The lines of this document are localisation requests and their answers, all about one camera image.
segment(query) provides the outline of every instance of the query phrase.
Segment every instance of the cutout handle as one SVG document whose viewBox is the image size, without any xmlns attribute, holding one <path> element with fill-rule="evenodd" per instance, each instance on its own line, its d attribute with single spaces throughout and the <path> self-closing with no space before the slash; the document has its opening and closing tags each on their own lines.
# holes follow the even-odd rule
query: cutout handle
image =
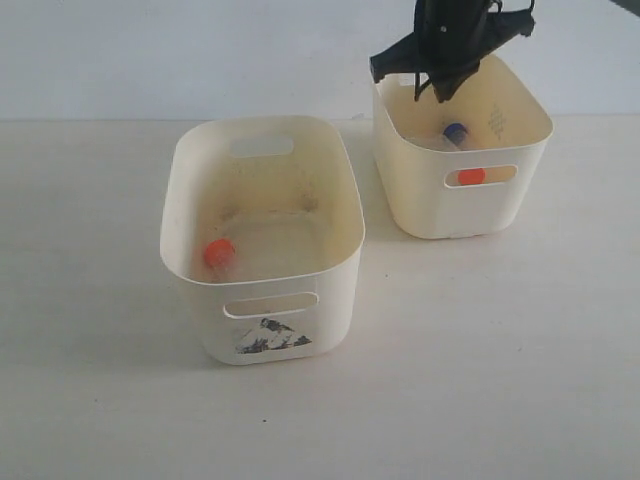
<svg viewBox="0 0 640 480">
<path fill-rule="evenodd" d="M 290 155 L 293 146 L 293 139 L 287 135 L 261 135 L 235 140 L 229 151 L 234 158 L 272 157 Z"/>
<path fill-rule="evenodd" d="M 465 168 L 450 172 L 445 178 L 445 185 L 452 188 L 475 187 L 506 183 L 516 176 L 518 167 L 503 165 L 500 167 Z"/>
<path fill-rule="evenodd" d="M 279 295 L 276 297 L 239 300 L 224 306 L 224 314 L 229 318 L 242 320 L 247 318 L 270 318 L 278 315 L 299 313 L 318 304 L 320 298 L 311 292 Z"/>
</svg>

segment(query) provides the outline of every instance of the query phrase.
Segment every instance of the tabletop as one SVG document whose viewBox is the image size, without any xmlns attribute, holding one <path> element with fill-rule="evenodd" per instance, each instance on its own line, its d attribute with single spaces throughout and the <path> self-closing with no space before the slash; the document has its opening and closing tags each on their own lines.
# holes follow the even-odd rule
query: tabletop
<svg viewBox="0 0 640 480">
<path fill-rule="evenodd" d="M 394 224 L 371 122 L 336 122 L 365 213 L 325 355 L 212 360 L 159 256 L 199 122 L 0 123 L 0 479 L 640 478 L 640 117 L 557 117 L 516 221 Z"/>
</svg>

